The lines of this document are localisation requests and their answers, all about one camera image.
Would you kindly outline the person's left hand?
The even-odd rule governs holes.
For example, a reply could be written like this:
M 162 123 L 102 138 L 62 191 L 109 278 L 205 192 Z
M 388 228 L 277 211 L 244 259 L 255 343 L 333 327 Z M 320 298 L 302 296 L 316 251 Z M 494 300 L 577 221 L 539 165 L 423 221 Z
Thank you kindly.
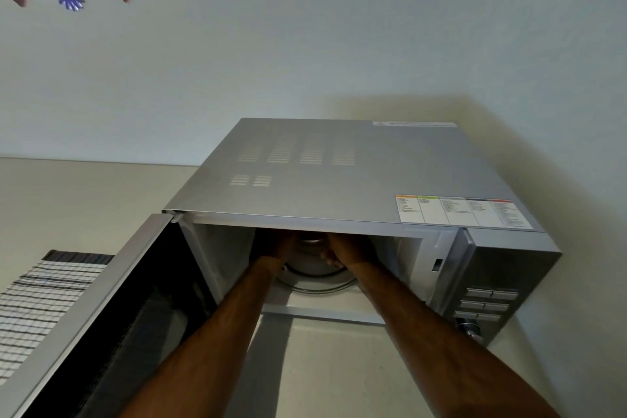
M 276 276 L 292 254 L 296 241 L 296 231 L 256 229 L 250 263 L 260 265 Z

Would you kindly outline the person's right hand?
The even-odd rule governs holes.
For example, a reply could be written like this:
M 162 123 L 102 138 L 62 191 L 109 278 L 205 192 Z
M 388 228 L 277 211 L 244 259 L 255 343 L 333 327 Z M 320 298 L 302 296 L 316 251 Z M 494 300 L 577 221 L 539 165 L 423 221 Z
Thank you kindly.
M 329 232 L 326 237 L 325 249 L 332 248 L 344 267 L 350 271 L 360 264 L 379 262 L 374 245 L 366 235 Z

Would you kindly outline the person's left forearm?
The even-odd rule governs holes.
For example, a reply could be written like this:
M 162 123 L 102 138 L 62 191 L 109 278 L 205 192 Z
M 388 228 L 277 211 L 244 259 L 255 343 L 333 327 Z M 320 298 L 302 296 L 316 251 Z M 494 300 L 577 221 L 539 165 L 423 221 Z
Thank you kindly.
M 119 418 L 222 418 L 285 256 L 254 259 L 214 315 L 178 347 Z

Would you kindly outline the person's right forearm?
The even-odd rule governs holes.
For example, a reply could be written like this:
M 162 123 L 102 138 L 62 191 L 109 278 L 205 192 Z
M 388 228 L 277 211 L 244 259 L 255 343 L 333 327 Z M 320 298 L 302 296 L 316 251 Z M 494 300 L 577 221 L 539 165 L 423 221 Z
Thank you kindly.
M 423 303 L 378 262 L 342 259 L 438 418 L 560 418 L 517 373 Z

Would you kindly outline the glass microwave turntable plate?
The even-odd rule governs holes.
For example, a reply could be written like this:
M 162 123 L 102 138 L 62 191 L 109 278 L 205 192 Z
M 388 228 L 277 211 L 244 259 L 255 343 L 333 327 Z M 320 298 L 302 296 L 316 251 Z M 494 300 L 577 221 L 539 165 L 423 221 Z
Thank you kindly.
M 330 265 L 314 256 L 293 256 L 287 260 L 277 281 L 305 295 L 334 294 L 357 284 L 348 268 Z

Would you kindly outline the silver microwave oven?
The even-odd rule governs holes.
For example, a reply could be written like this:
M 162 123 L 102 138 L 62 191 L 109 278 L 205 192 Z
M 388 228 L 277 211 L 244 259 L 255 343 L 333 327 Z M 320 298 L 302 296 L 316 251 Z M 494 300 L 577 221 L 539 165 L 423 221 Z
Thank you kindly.
M 489 344 L 562 255 L 453 122 L 243 118 L 162 210 L 177 217 L 219 303 L 255 229 L 366 235 L 388 270 Z M 329 295 L 277 280 L 263 313 L 382 326 L 358 283 Z

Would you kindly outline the microwave oven door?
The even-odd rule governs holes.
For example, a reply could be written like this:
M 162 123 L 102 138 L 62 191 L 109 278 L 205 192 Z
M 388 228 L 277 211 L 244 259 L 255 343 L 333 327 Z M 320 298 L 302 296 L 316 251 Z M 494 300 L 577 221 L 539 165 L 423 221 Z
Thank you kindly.
M 151 215 L 0 386 L 0 418 L 117 418 L 214 308 L 177 217 Z

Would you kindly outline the striped woven placemat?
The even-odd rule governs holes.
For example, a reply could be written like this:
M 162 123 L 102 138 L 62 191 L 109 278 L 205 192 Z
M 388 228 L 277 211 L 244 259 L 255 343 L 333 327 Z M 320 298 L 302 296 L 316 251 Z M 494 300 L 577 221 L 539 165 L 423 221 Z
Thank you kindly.
M 0 387 L 113 258 L 107 254 L 51 250 L 0 291 Z

